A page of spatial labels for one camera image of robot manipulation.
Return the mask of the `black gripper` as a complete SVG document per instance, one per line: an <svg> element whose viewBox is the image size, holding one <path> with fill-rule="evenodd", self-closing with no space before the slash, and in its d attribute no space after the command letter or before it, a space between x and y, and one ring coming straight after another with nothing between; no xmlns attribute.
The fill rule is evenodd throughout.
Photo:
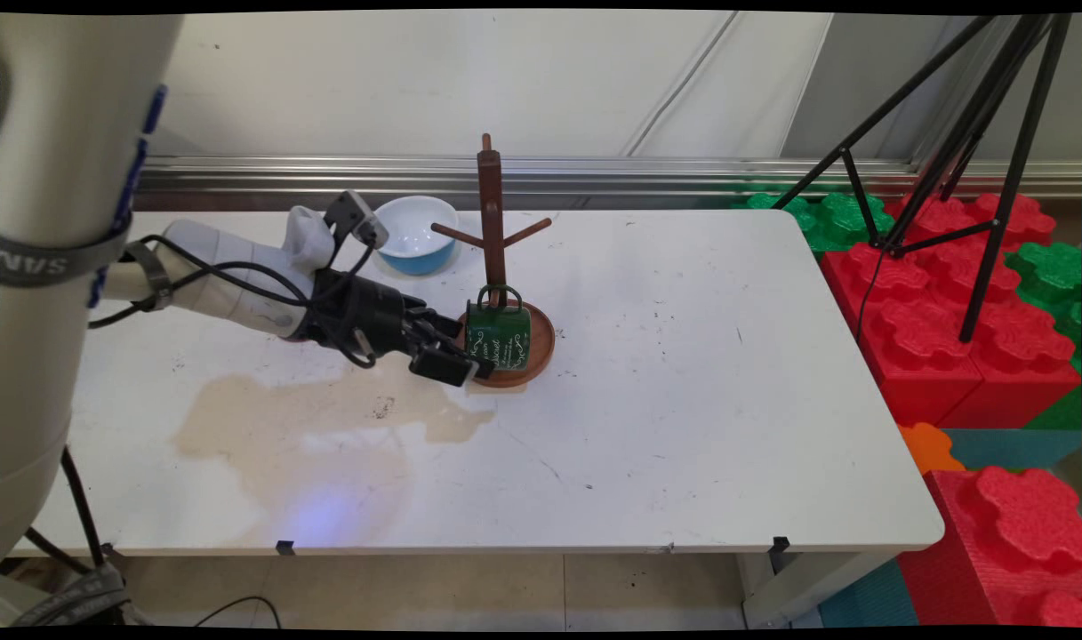
<svg viewBox="0 0 1082 640"><path fill-rule="evenodd" d="M318 301L293 332L296 341L345 348L365 362L401 352L410 356L410 373L453 388L494 373L493 361L452 344L464 332L460 321L439 315L418 297L332 267L316 272L312 297Z"/></svg>

